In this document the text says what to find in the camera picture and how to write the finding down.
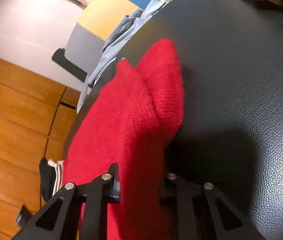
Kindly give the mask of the grey yellow blue chair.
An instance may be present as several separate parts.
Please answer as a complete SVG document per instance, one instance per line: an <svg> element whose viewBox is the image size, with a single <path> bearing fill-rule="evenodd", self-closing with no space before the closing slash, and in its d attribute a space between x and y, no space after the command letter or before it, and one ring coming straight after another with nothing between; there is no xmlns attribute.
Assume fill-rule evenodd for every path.
<svg viewBox="0 0 283 240"><path fill-rule="evenodd" d="M96 68L106 39L135 9L151 0L91 0L75 25L65 48L65 58L88 74Z"/></svg>

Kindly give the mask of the red knit sweater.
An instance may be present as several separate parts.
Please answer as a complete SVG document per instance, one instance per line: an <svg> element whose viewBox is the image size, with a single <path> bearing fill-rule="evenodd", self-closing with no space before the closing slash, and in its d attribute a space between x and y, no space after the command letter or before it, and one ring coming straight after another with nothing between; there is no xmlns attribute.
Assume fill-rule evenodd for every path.
<svg viewBox="0 0 283 240"><path fill-rule="evenodd" d="M116 163L120 203L108 208L109 239L171 239L172 215L159 204L164 151L181 126L181 64L170 40L159 40L136 67L127 60L105 85L77 130L63 182L92 181Z"/></svg>

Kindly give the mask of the light grey blue hoodie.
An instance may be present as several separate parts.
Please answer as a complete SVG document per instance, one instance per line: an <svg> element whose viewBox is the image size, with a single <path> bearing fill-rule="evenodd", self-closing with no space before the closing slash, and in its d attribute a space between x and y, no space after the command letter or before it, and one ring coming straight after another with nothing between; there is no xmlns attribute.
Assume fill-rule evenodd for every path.
<svg viewBox="0 0 283 240"><path fill-rule="evenodd" d="M118 53L123 46L148 20L150 20L161 8L165 7L165 5L165 1L151 0L144 10L137 8L130 15L124 16L106 39L96 68L93 70L92 74L86 76L77 103L77 111L80 111L95 83L108 66L116 60Z"/></svg>

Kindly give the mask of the black leather cushion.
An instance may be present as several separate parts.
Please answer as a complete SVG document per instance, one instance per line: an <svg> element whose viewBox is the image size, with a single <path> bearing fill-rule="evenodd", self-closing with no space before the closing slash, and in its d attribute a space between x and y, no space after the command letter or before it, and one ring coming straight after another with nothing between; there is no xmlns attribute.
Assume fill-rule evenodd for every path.
<svg viewBox="0 0 283 240"><path fill-rule="evenodd" d="M159 38L177 46L186 93L168 163L215 183L266 239L283 239L283 9L175 0L120 55L136 63Z"/></svg>

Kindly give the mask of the folded black garment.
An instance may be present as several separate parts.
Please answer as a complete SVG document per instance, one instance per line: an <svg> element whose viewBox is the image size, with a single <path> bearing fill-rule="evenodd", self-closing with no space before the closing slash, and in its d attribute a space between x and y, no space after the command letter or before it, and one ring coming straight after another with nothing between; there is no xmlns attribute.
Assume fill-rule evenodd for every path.
<svg viewBox="0 0 283 240"><path fill-rule="evenodd" d="M41 176L41 196L47 202L51 197L54 190L56 180L55 168L48 164L45 158L42 158L39 163L39 173Z"/></svg>

